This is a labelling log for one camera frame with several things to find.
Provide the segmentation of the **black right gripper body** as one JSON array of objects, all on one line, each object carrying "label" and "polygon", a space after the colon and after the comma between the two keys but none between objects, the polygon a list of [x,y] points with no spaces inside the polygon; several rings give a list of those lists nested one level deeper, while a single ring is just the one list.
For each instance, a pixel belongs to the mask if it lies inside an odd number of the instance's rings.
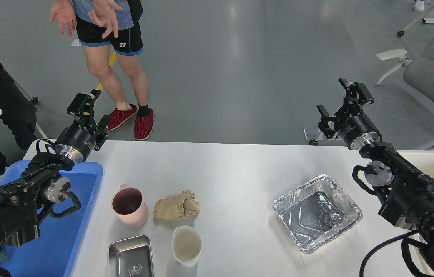
[{"label": "black right gripper body", "polygon": [[350,150],[380,141],[380,132],[356,101],[345,101],[335,113],[334,130]]}]

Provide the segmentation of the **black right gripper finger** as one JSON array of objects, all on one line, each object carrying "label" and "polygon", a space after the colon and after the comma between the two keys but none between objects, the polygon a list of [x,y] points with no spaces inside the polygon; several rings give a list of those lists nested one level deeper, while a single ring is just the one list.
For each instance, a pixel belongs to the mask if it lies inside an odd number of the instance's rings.
[{"label": "black right gripper finger", "polygon": [[346,91],[345,105],[371,105],[374,103],[374,98],[365,84],[352,83],[343,78],[338,79],[338,81]]},{"label": "black right gripper finger", "polygon": [[338,121],[337,113],[339,110],[336,110],[334,116],[330,116],[323,105],[317,105],[316,108],[321,115],[320,122],[317,124],[319,130],[328,140],[339,140],[340,137],[338,131],[336,131],[334,127],[331,128],[329,124],[330,122],[335,123]]}]

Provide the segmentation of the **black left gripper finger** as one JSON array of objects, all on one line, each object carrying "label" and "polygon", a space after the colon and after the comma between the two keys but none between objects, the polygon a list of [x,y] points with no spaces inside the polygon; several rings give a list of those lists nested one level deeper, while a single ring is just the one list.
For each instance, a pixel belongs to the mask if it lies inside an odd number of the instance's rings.
[{"label": "black left gripper finger", "polygon": [[78,93],[67,108],[67,114],[74,116],[93,116],[96,100],[101,90],[92,90],[89,94]]},{"label": "black left gripper finger", "polygon": [[98,123],[98,134],[106,133],[111,121],[110,115],[104,115]]}]

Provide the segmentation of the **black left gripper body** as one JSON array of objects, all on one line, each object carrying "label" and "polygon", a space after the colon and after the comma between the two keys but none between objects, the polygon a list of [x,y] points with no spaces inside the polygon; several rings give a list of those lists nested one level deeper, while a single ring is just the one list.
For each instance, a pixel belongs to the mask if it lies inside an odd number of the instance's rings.
[{"label": "black left gripper body", "polygon": [[108,138],[98,134],[94,116],[74,116],[71,126],[65,128],[55,141],[55,152],[73,162],[84,162],[92,151],[98,151]]}]

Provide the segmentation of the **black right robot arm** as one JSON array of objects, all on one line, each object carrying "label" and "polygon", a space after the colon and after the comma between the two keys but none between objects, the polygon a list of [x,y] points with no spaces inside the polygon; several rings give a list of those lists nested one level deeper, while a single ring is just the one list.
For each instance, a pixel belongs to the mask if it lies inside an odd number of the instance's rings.
[{"label": "black right robot arm", "polygon": [[394,226],[409,229],[404,235],[385,241],[373,248],[363,259],[359,275],[363,276],[368,259],[382,247],[401,240],[402,257],[415,277],[424,277],[415,263],[409,247],[419,249],[425,263],[434,272],[434,179],[407,161],[382,135],[363,106],[374,98],[367,87],[343,78],[339,82],[346,91],[343,105],[330,116],[322,105],[319,130],[328,140],[341,139],[350,150],[370,159],[365,167],[357,165],[353,179],[367,193],[378,197],[379,215]]}]

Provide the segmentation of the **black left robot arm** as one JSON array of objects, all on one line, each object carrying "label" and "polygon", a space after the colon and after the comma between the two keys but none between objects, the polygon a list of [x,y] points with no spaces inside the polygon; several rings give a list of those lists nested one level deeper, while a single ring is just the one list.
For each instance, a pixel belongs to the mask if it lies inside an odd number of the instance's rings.
[{"label": "black left robot arm", "polygon": [[[47,141],[45,152],[37,149],[20,178],[0,186],[0,251],[4,244],[20,247],[39,238],[39,226],[47,216],[60,219],[80,209],[70,180],[59,172],[85,162],[108,138],[111,116],[103,116],[99,123],[94,119],[100,94],[97,89],[77,94],[67,108],[75,118],[73,123],[55,142]],[[0,276],[11,274],[0,267]]]}]

